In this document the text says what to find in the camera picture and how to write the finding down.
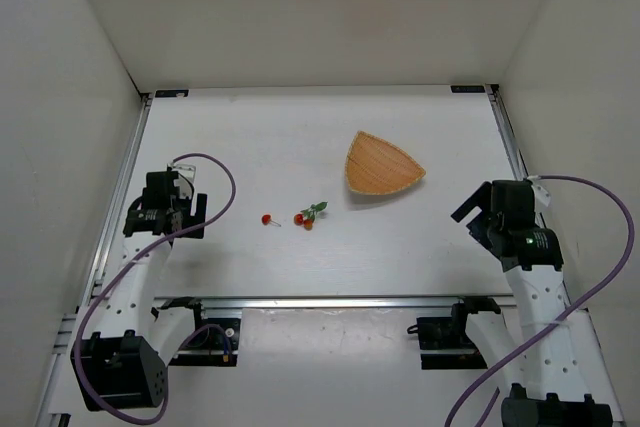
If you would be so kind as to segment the single red fake cherry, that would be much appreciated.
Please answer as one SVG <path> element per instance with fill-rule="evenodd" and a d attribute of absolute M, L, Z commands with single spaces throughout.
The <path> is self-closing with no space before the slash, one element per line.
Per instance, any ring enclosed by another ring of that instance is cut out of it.
<path fill-rule="evenodd" d="M 264 215 L 261 217 L 261 222 L 262 222 L 262 224 L 263 224 L 263 225 L 274 225 L 274 226 L 277 226 L 277 227 L 280 227 L 280 226 L 281 226 L 281 224 L 280 224 L 279 222 L 276 222 L 276 221 L 272 218 L 272 216 L 271 216 L 270 214 L 264 214 Z"/>

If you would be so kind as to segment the red cherries with green leaves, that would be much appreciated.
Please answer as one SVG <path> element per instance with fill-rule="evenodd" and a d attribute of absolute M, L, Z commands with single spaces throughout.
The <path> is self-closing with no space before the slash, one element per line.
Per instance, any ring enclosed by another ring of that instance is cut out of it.
<path fill-rule="evenodd" d="M 301 226 L 306 230 L 311 230 L 314 226 L 315 220 L 322 216 L 328 207 L 326 201 L 312 204 L 308 208 L 301 210 L 293 217 L 293 222 L 296 226 Z"/>

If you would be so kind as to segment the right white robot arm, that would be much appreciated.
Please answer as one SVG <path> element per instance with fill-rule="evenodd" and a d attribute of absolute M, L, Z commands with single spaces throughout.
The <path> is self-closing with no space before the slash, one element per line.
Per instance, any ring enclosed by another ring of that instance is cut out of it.
<path fill-rule="evenodd" d="M 609 405 L 594 398 L 579 370 L 566 322 L 563 257 L 554 231 L 536 222 L 531 182 L 483 183 L 452 215 L 501 264 L 516 301 L 521 345 L 515 345 L 490 299 L 457 307 L 468 337 L 501 377 L 505 426 L 610 426 Z"/>

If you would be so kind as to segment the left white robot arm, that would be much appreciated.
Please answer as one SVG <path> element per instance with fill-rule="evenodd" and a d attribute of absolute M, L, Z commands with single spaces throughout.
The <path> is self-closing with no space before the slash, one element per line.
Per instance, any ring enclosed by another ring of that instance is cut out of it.
<path fill-rule="evenodd" d="M 196 193 L 195 169 L 176 164 L 150 172 L 141 195 L 128 208 L 116 285 L 85 320 L 82 339 L 71 352 L 74 373 L 86 407 L 112 407 L 123 414 L 161 405 L 167 391 L 168 364 L 194 329 L 189 306 L 156 308 L 153 301 L 172 251 L 156 240 L 199 226 L 207 197 Z"/>

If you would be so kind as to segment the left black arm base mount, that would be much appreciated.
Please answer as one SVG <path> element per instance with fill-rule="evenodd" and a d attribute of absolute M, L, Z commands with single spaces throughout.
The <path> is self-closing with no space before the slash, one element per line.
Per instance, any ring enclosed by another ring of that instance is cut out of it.
<path fill-rule="evenodd" d="M 170 359 L 170 366 L 236 367 L 238 362 L 241 319 L 239 317 L 207 317 L 203 301 L 196 297 L 169 299 L 151 308 L 154 325 L 167 323 L 174 314 L 189 312 L 193 320 L 192 337 Z"/>

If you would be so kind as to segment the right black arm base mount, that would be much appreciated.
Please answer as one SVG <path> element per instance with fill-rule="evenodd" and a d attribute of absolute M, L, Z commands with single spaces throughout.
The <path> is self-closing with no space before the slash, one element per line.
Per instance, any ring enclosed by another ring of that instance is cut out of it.
<path fill-rule="evenodd" d="M 418 317 L 407 328 L 407 334 L 418 339 L 421 369 L 486 369 L 478 347 L 466 333 L 468 318 L 483 312 L 500 314 L 501 308 L 490 297 L 461 297 L 452 305 L 448 317 Z"/>

